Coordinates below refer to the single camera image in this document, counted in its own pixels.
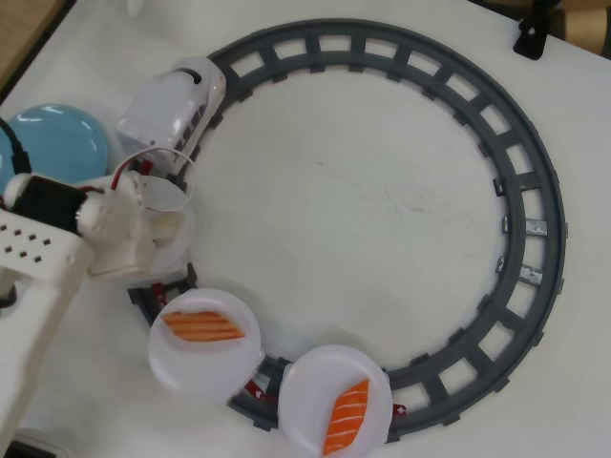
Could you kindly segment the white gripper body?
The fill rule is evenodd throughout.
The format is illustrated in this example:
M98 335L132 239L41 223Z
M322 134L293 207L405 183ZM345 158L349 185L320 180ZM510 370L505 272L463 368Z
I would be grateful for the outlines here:
M93 250L91 278L142 276L154 263L153 231L144 205L143 177L129 172L115 189L94 186L77 211L77 232Z

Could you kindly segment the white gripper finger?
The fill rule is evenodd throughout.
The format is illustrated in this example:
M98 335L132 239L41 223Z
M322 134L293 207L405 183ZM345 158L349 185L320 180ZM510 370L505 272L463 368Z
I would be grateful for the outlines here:
M173 239L184 220L183 213L159 213L149 217L153 239Z

